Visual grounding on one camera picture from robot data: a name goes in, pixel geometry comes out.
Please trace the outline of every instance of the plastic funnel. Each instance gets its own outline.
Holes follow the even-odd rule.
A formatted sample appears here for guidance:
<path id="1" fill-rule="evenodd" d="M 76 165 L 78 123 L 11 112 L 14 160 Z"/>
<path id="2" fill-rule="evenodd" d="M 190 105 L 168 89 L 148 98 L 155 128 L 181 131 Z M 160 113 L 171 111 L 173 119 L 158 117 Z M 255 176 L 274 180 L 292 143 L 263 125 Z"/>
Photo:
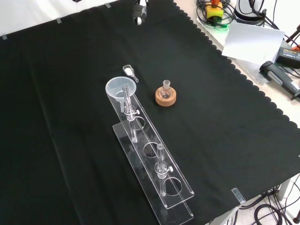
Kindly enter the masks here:
<path id="1" fill-rule="evenodd" d="M 127 84 L 129 95 L 132 96 L 135 93 L 136 90 L 136 84 L 135 82 L 125 76 L 118 76 L 113 79 L 111 79 L 109 82 L 107 82 L 105 86 L 106 93 L 114 98 L 116 101 L 120 102 L 121 105 L 121 112 L 124 112 L 124 93 L 123 93 L 123 85 Z"/>

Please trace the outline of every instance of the black cloth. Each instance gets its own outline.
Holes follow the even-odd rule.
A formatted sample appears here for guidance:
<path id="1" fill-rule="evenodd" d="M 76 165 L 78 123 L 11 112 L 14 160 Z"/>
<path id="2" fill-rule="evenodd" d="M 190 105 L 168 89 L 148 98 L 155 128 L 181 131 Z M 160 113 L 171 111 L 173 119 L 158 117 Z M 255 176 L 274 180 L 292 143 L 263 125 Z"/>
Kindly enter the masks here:
<path id="1" fill-rule="evenodd" d="M 105 84 L 130 64 L 136 95 L 205 224 L 300 172 L 300 132 L 172 0 L 145 23 L 121 0 L 0 41 L 0 224 L 155 224 L 115 137 Z M 171 107 L 155 103 L 168 79 Z"/>

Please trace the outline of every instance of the electronic device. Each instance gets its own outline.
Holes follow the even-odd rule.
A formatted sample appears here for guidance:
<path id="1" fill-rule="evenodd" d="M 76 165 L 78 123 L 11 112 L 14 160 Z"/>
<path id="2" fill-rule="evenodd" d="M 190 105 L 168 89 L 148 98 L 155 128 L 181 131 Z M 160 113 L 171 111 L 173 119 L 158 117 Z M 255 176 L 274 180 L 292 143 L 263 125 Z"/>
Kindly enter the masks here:
<path id="1" fill-rule="evenodd" d="M 267 79 L 272 79 L 292 95 L 292 100 L 300 95 L 300 87 L 271 61 L 265 62 L 260 71 Z"/>
<path id="2" fill-rule="evenodd" d="M 295 69 L 300 68 L 300 52 L 292 49 L 280 47 L 276 59 L 277 63 L 281 63 L 286 67 L 292 67 Z"/>
<path id="3" fill-rule="evenodd" d="M 142 25 L 147 16 L 148 0 L 135 0 L 135 8 L 133 11 L 133 21 L 137 25 Z"/>

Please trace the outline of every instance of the black cable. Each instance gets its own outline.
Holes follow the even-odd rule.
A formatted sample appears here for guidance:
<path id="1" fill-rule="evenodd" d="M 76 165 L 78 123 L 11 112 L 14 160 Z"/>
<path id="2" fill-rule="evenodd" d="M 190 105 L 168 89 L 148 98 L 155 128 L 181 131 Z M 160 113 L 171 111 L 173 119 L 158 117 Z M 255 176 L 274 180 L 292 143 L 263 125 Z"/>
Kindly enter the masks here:
<path id="1" fill-rule="evenodd" d="M 239 213 L 239 210 L 236 210 L 233 225 L 236 225 L 236 221 L 238 220 L 238 213 Z"/>
<path id="2" fill-rule="evenodd" d="M 290 68 L 290 69 L 300 76 L 300 73 L 298 73 L 294 68 Z"/>
<path id="3" fill-rule="evenodd" d="M 242 205 L 242 206 L 240 207 L 240 210 L 247 210 L 247 209 L 252 208 L 253 206 L 257 205 L 259 202 L 261 202 L 266 196 L 267 196 L 267 194 L 266 194 L 266 193 L 263 193 L 258 199 L 256 199 L 256 200 L 255 200 L 254 202 L 252 202 L 251 204 L 249 204 L 249 205 Z"/>
<path id="4" fill-rule="evenodd" d="M 267 19 L 267 20 L 265 20 L 265 22 L 266 22 L 269 26 L 271 26 L 271 27 L 274 28 L 274 29 L 279 30 L 278 26 L 276 26 L 276 24 L 273 23 L 267 16 L 264 16 L 264 18 Z M 285 34 L 285 36 L 286 36 L 290 41 L 292 41 L 295 45 L 297 45 L 298 48 L 300 48 L 300 45 L 298 45 L 293 39 L 291 39 L 291 38 L 290 38 L 289 36 L 287 36 L 286 34 Z"/>
<path id="5" fill-rule="evenodd" d="M 276 10 L 276 5 L 277 5 L 277 0 L 275 1 L 275 6 L 274 6 L 274 10 L 273 10 L 273 22 L 275 20 L 275 10 Z"/>
<path id="6" fill-rule="evenodd" d="M 298 187 L 298 185 L 296 185 L 295 182 L 294 182 L 293 186 L 294 186 L 294 185 L 297 187 L 297 189 L 298 189 L 299 192 L 300 192 L 300 188 Z M 286 209 L 287 207 L 289 207 L 289 206 L 295 204 L 299 199 L 300 199 L 300 196 L 299 196 L 299 198 L 298 198 L 296 201 L 294 201 L 293 203 L 291 203 L 291 204 L 289 204 L 289 205 L 287 205 L 287 206 L 285 206 L 285 207 L 283 207 L 283 208 L 281 208 L 281 209 L 279 209 L 279 210 Z M 252 223 L 251 225 L 256 224 L 259 220 L 261 220 L 261 219 L 263 219 L 263 218 L 265 218 L 265 217 L 267 217 L 268 215 L 271 215 L 271 214 L 273 214 L 273 212 L 271 212 L 271 213 L 269 213 L 269 214 L 267 214 L 267 215 L 264 215 L 263 217 L 257 219 L 257 220 L 256 220 L 254 223 Z"/>
<path id="7" fill-rule="evenodd" d="M 269 204 L 262 204 L 262 205 L 259 205 L 255 211 L 254 211 L 254 220 L 255 220 L 255 223 L 257 223 L 257 225 L 262 225 L 261 222 L 259 222 L 259 219 L 258 219 L 258 212 L 263 209 L 263 208 L 271 208 L 272 210 L 274 210 L 273 212 L 270 213 L 273 214 L 273 213 L 277 213 L 278 215 L 278 221 L 277 221 L 277 225 L 282 225 L 282 216 L 279 212 L 278 209 L 276 209 L 274 206 L 272 205 L 269 205 Z"/>
<path id="8" fill-rule="evenodd" d="M 224 8 L 228 7 L 228 4 L 230 4 L 231 0 L 221 0 L 220 1 Z M 206 3 L 211 3 L 211 0 L 197 0 L 197 5 L 202 5 Z"/>
<path id="9" fill-rule="evenodd" d="M 278 197 L 277 197 L 277 194 L 274 194 L 274 201 L 275 201 L 275 204 L 276 204 L 277 209 L 280 211 L 280 210 L 281 210 L 280 208 L 282 208 L 282 206 L 281 206 L 280 201 L 279 201 L 279 199 L 278 199 Z M 283 211 L 283 210 L 282 210 L 281 215 L 284 217 L 284 219 L 285 219 L 285 224 L 286 224 L 286 225 L 287 225 L 287 224 L 291 224 L 290 220 L 286 217 L 286 215 L 284 214 L 284 211 Z"/>
<path id="10" fill-rule="evenodd" d="M 286 72 L 286 73 L 289 73 L 290 75 L 292 75 L 292 76 L 294 76 L 294 77 L 300 78 L 300 74 L 299 74 L 296 70 L 294 70 L 294 69 L 292 69 L 292 68 L 290 68 L 290 69 L 293 70 L 294 72 L 296 72 L 297 74 L 299 74 L 299 76 L 297 76 L 297 75 L 295 75 L 295 74 L 292 74 L 290 71 L 288 71 L 288 70 L 287 70 L 286 68 L 284 68 L 284 67 L 279 67 L 279 68 L 281 68 L 282 71 L 284 71 L 284 72 Z"/>
<path id="11" fill-rule="evenodd" d="M 270 204 L 270 206 L 272 206 L 272 204 L 271 204 L 271 200 L 270 200 L 270 197 L 269 197 L 269 193 L 267 192 L 267 197 L 268 197 L 268 200 L 269 200 L 269 204 Z M 276 220 L 276 222 L 278 223 L 279 222 L 279 218 L 277 219 L 276 218 L 276 216 L 274 216 L 274 218 L 275 218 L 275 220 Z"/>
<path id="12" fill-rule="evenodd" d="M 291 194 L 291 192 L 292 192 L 292 190 L 293 190 L 293 188 L 294 188 L 294 185 L 296 185 L 296 182 L 297 182 L 299 176 L 300 176 L 300 174 L 298 175 L 297 179 L 295 180 L 295 182 L 294 182 L 294 184 L 293 184 L 293 186 L 292 186 L 292 189 L 291 189 L 290 193 L 287 195 L 287 197 L 286 197 L 286 199 L 285 199 L 285 212 L 286 212 L 286 207 L 287 207 L 287 206 L 286 206 L 286 204 L 287 204 L 287 199 L 289 198 L 289 196 L 290 196 L 290 194 Z"/>
<path id="13" fill-rule="evenodd" d="M 234 19 L 234 17 L 233 17 L 233 11 L 230 9 L 230 7 L 231 7 L 232 9 L 234 9 L 234 7 L 233 7 L 232 5 L 230 5 L 229 3 L 228 3 L 228 6 L 230 6 L 230 7 L 227 7 L 227 9 L 229 9 L 230 13 L 229 13 L 226 9 L 224 9 L 223 7 L 216 6 L 217 8 L 222 9 L 222 10 L 224 11 L 224 13 L 226 13 L 226 14 L 228 15 L 228 17 L 226 17 L 226 18 L 220 19 L 220 21 L 227 20 L 227 19 L 231 19 L 230 22 L 228 22 L 228 23 L 218 23 L 218 22 L 215 21 L 215 20 L 212 20 L 212 19 L 207 18 L 207 16 L 204 14 L 204 12 L 205 12 L 205 7 L 207 7 L 207 6 L 212 6 L 212 5 L 211 5 L 211 4 L 207 4 L 207 3 L 203 3 L 203 4 L 199 5 L 199 6 L 197 6 L 197 9 L 196 9 L 196 13 L 197 13 L 198 19 L 199 19 L 202 23 L 207 24 L 207 25 L 210 25 L 210 26 L 225 27 L 225 26 L 231 24 L 231 22 L 233 21 L 233 19 Z M 199 13 L 198 13 L 198 10 L 199 10 L 199 9 L 202 10 L 202 15 L 203 15 L 203 17 L 206 19 L 206 21 L 203 20 L 203 19 L 199 16 Z"/>
<path id="14" fill-rule="evenodd" d="M 240 8 L 240 0 L 238 0 L 238 1 L 239 1 L 239 10 L 240 10 L 240 12 L 241 12 L 242 14 L 244 14 L 244 15 L 249 15 L 249 14 L 253 13 L 253 12 L 251 12 L 251 13 L 244 13 L 244 12 L 241 10 L 241 8 Z"/>
<path id="15" fill-rule="evenodd" d="M 295 37 L 294 41 L 296 41 L 299 36 L 300 36 L 300 34 L 297 37 Z"/>

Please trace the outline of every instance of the black device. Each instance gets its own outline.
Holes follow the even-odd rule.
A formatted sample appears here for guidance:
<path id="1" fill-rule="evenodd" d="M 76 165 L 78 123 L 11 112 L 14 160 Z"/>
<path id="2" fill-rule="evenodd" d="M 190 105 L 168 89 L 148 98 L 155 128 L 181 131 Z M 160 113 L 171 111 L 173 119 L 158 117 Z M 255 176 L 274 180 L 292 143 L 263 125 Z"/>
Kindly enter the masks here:
<path id="1" fill-rule="evenodd" d="M 281 63 L 286 67 L 300 68 L 300 52 L 292 49 L 280 47 L 276 63 Z"/>
<path id="2" fill-rule="evenodd" d="M 299 86 L 278 66 L 267 61 L 260 67 L 260 71 L 267 79 L 272 79 L 292 95 L 292 100 L 300 95 Z"/>

